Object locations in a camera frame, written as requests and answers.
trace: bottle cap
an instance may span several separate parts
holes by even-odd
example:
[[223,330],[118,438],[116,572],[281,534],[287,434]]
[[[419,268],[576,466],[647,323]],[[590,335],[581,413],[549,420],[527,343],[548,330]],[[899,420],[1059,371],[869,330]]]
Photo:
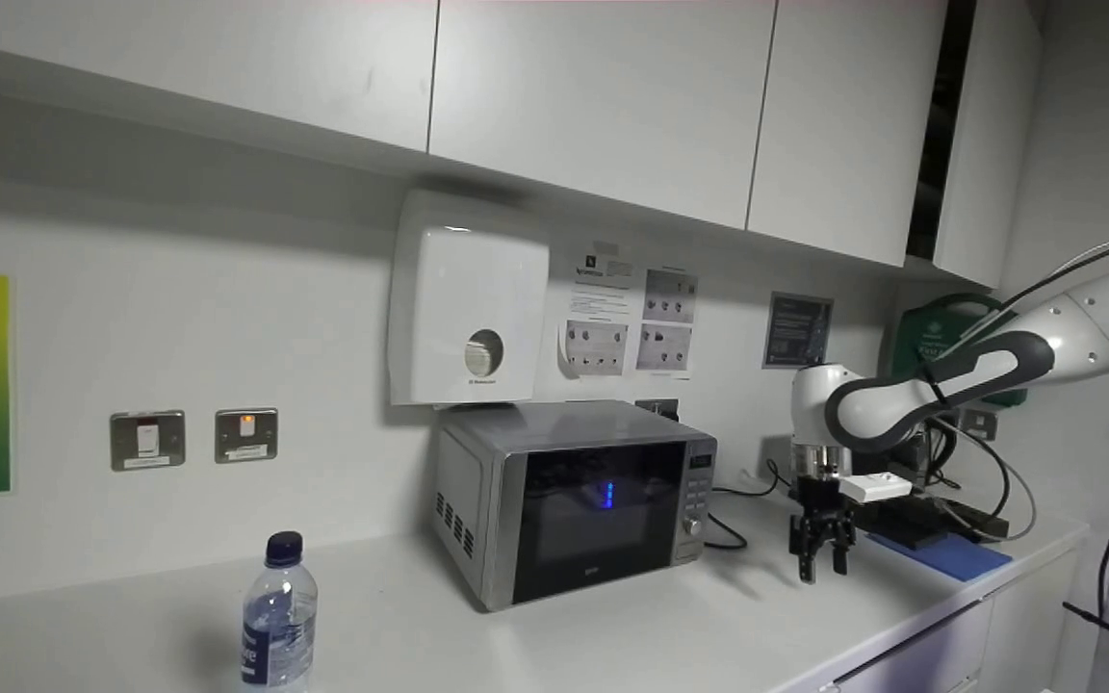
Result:
[[297,562],[300,562],[300,534],[297,530],[269,534],[264,565],[297,565]]

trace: microwave control panel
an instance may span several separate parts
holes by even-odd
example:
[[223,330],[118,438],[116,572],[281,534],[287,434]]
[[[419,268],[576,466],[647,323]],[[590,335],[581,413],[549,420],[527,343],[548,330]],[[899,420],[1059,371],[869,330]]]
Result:
[[712,499],[712,456],[690,456],[683,480],[683,534],[702,539],[702,525]]

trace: microwave door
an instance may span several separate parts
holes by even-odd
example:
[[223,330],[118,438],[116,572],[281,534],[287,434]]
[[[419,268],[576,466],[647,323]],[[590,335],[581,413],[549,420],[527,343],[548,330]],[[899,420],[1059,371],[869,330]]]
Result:
[[683,442],[531,456],[516,605],[668,565]]

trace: wall socket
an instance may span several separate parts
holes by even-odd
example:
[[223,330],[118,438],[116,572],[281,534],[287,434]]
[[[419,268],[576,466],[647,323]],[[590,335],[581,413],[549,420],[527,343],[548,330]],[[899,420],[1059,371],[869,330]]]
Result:
[[644,279],[644,320],[692,323],[695,280],[685,272],[647,268]]
[[108,417],[111,471],[167,471],[185,463],[185,413]]
[[636,371],[685,371],[692,352],[692,329],[644,323]]
[[217,413],[217,463],[276,458],[276,408],[223,408]]
[[960,413],[960,427],[964,427],[966,434],[973,434],[973,438],[992,442],[992,434],[996,434],[996,417],[992,417],[989,408],[964,408],[964,413]]
[[563,374],[622,374],[626,323],[566,320]]
[[666,420],[676,420],[676,400],[636,400],[636,408],[659,413]]
[[793,480],[798,479],[798,463],[793,463],[793,434],[761,434],[760,438],[760,463],[753,463],[753,480],[771,480],[771,479]]

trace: water bottle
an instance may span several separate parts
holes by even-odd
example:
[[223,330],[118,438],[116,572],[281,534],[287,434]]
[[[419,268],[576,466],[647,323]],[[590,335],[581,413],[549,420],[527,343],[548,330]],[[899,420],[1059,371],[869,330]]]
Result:
[[264,571],[244,610],[244,689],[304,693],[315,655],[315,578],[300,565],[300,534],[269,534]]

